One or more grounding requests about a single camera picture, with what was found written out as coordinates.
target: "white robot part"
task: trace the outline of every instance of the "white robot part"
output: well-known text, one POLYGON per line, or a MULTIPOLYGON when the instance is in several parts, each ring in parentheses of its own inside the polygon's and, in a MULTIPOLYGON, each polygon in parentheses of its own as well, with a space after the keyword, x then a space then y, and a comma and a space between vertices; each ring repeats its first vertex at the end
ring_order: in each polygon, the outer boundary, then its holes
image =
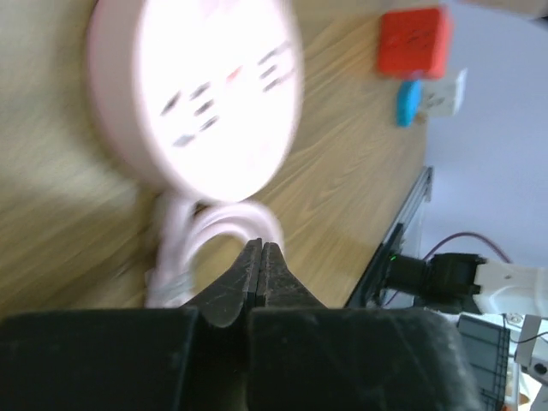
POLYGON ((476 270, 481 293, 474 301, 482 313, 522 313, 548 317, 548 269, 488 260, 476 270))
POLYGON ((192 297, 190 261, 215 235, 283 248, 276 217, 239 203, 283 164, 301 116, 301 39, 287 0, 99 0, 88 29, 101 134, 168 192, 148 307, 192 297), (193 218, 196 202, 214 205, 193 218))
POLYGON ((540 332, 542 321, 539 316, 525 316, 514 356, 519 372, 528 374, 542 384, 531 404, 531 411, 545 411, 548 404, 548 342, 544 333, 540 332))

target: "red box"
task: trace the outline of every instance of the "red box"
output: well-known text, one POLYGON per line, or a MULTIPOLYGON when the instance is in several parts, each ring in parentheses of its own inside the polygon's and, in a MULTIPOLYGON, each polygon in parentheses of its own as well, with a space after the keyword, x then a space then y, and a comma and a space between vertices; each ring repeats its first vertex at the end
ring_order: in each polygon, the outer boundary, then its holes
POLYGON ((447 8, 394 10, 381 18, 378 71, 405 80, 445 75, 453 22, 447 8))

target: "blue object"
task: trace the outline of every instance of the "blue object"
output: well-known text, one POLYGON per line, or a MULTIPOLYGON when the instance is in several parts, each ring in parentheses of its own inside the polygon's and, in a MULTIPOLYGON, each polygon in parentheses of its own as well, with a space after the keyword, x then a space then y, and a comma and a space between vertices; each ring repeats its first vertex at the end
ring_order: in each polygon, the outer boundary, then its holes
POLYGON ((409 127, 419 111, 422 95, 420 80, 404 81, 397 94, 396 121, 399 127, 409 127))

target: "wooden table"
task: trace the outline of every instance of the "wooden table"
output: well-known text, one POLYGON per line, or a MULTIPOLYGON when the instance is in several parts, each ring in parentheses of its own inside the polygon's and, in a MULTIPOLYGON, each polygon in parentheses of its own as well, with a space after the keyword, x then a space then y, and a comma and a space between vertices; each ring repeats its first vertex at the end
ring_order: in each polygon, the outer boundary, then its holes
MULTIPOLYGON (((396 127, 401 82, 379 78, 374 63, 384 7, 432 2, 357 3, 294 0, 306 59, 301 125, 285 165, 256 196, 282 222, 289 269, 328 307, 341 307, 354 289, 420 172, 426 143, 426 125, 396 127)), ((198 257, 198 289, 240 250, 235 240, 210 241, 198 257)))
MULTIPOLYGON (((374 73, 378 18, 432 1, 295 0, 306 97, 293 151, 257 199, 279 216, 289 268, 341 306, 423 163, 426 126, 396 128, 399 81, 374 73)), ((94 0, 0 0, 0 316, 138 307, 153 195, 99 143, 83 50, 94 0)), ((199 288, 240 244, 216 239, 199 288)))

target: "black cable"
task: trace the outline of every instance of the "black cable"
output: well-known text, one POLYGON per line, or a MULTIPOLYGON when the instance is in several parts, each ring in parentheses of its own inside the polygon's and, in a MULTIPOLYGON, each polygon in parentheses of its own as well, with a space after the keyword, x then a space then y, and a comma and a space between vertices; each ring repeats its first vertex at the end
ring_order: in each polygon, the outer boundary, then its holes
MULTIPOLYGON (((506 314, 501 314, 501 315, 503 316, 503 327, 504 327, 505 330, 507 330, 507 328, 506 328, 506 314)), ((511 337, 510 341, 513 342, 513 343, 516 343, 516 344, 523 344, 524 342, 529 343, 530 341, 536 340, 537 338, 541 338, 543 336, 548 336, 548 331, 541 332, 541 333, 537 334, 534 337, 526 338, 525 340, 520 340, 520 341, 515 341, 511 337)))

